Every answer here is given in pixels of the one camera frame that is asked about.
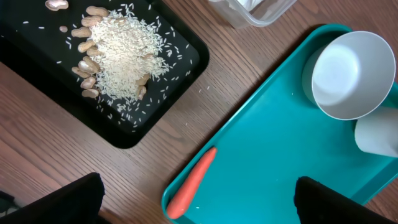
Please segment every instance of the carrot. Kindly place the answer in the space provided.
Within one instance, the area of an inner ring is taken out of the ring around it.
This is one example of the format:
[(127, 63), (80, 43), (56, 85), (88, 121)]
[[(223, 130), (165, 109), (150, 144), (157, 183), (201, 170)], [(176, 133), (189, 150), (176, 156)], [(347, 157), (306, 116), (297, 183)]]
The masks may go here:
[(188, 210), (188, 207), (199, 188), (201, 180), (204, 178), (206, 171), (213, 162), (216, 153), (216, 147), (212, 147), (207, 151), (194, 166), (185, 182), (174, 195), (166, 209), (167, 215), (171, 219), (180, 218)]

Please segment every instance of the pile of rice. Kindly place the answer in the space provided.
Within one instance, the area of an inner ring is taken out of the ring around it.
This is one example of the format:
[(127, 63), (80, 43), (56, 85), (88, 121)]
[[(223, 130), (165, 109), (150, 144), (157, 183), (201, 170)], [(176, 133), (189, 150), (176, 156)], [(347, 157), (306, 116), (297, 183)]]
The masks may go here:
[(104, 54), (91, 57), (101, 67), (96, 87), (112, 99), (137, 100), (136, 80), (149, 73), (158, 78), (168, 72), (169, 65), (158, 53), (162, 51), (162, 37), (156, 26), (138, 21), (133, 13), (126, 16), (112, 11), (97, 25), (90, 27), (98, 50)]

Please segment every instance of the wooden surface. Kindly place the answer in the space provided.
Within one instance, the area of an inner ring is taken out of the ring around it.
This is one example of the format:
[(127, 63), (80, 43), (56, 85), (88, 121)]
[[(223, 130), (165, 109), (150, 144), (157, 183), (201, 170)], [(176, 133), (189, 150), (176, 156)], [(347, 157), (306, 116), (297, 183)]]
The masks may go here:
[[(298, 0), (269, 27), (241, 30), (206, 0), (165, 1), (208, 44), (211, 60), (132, 149), (112, 147), (0, 64), (0, 190), (26, 205), (99, 172), (106, 187), (103, 216), (115, 223), (167, 223), (160, 207), (165, 187), (311, 27), (337, 22), (369, 30), (398, 51), (396, 0)], [(395, 181), (367, 207), (396, 220), (397, 198)]]

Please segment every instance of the cup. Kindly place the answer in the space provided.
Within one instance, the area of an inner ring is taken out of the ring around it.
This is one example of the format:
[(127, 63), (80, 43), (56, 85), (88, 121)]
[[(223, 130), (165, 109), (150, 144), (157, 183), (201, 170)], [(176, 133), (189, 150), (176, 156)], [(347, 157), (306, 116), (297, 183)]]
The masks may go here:
[(355, 142), (364, 152), (398, 157), (398, 110), (380, 107), (358, 119)]
[(389, 44), (377, 34), (356, 31), (317, 50), (304, 66), (302, 85), (308, 99), (328, 116), (352, 120), (384, 101), (395, 74)]

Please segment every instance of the clear plastic container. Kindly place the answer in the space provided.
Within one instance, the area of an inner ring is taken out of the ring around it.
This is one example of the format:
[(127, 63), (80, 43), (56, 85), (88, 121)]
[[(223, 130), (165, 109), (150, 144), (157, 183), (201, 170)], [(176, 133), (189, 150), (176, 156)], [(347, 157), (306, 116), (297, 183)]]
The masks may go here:
[(238, 0), (209, 0), (216, 11), (235, 29), (249, 25), (268, 26), (295, 2), (296, 0), (263, 0), (254, 9), (248, 11)]

